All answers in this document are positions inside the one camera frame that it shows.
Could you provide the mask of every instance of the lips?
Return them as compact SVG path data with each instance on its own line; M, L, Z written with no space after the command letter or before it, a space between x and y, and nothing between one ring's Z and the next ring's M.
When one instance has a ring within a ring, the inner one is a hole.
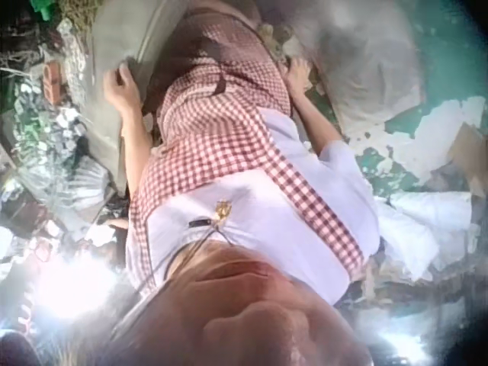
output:
M267 278L280 278L287 281L279 270L272 265L264 262L246 261L246 262L230 262L219 265L207 272L204 276L199 278L197 282L222 280L224 278L231 278L240 275L258 275Z

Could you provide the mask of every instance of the checkered cloth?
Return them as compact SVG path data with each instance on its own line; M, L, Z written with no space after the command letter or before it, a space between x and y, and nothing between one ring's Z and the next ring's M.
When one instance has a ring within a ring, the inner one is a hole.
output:
M281 74L256 33L235 18L204 13L184 19L173 37L165 74L152 82L165 84L159 89L165 92L159 113L165 143L150 159L130 207L127 266L134 282L141 284L152 273L146 223L157 207L171 196L251 169L266 172L352 274L363 262L358 244L275 147L257 109L291 114ZM167 78L169 69L176 80ZM144 290L155 288L150 278Z

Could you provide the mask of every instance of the fingers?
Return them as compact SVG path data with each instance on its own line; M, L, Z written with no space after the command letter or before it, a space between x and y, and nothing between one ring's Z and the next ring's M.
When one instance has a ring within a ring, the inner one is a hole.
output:
M107 71L104 74L104 90L106 92L113 90L118 86L117 84L117 73L115 70Z
M119 68L120 77L125 85L135 85L135 81L132 77L132 73L129 70L127 63L122 63Z
M312 66L310 63L301 57L294 57L291 59L291 67L294 69L304 69L304 70L311 70Z
M282 63L278 64L278 70L280 70L281 76L286 76L288 74L288 68Z

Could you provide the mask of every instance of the white shirt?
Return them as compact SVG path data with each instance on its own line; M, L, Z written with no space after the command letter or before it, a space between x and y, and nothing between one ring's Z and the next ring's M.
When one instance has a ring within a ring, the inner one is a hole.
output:
M289 117L269 109L260 111L276 147L335 212L364 257L373 255L380 243L374 199L352 150L336 141L317 157L300 142L297 127ZM233 244L260 252L331 304L346 292L348 272L260 169L219 178L187 194L171 197L158 207L148 220L153 268L182 246L202 238L208 227L190 230L188 224L214 217L218 201L232 203L223 233ZM211 238L225 241L219 233ZM163 283L167 262L156 272L158 285Z

